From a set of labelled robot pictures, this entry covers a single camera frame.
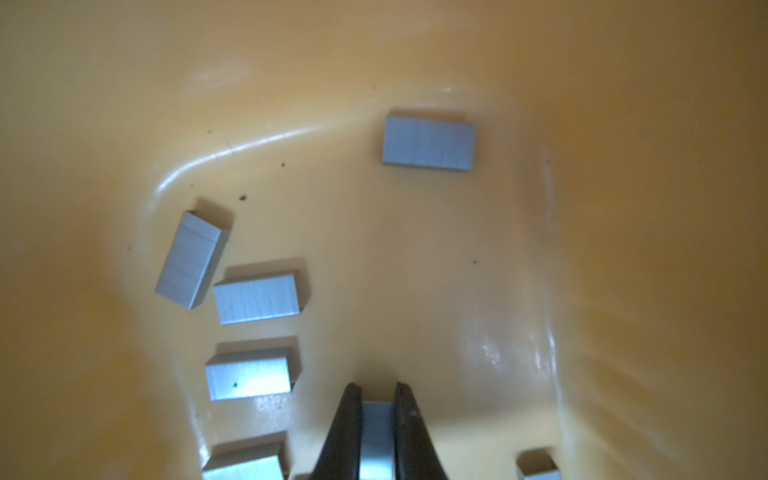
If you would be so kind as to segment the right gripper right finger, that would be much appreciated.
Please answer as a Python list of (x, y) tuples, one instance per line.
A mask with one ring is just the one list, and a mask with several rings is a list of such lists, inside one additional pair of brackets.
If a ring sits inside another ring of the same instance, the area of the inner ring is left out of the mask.
[(398, 382), (394, 398), (395, 476), (398, 480), (447, 480), (413, 390)]

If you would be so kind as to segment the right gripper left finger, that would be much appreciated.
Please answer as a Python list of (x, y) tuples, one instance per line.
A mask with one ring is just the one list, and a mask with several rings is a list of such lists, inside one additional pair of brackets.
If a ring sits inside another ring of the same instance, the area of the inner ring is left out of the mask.
[(310, 479), (357, 480), (362, 427), (362, 388), (356, 383), (349, 383), (343, 391)]

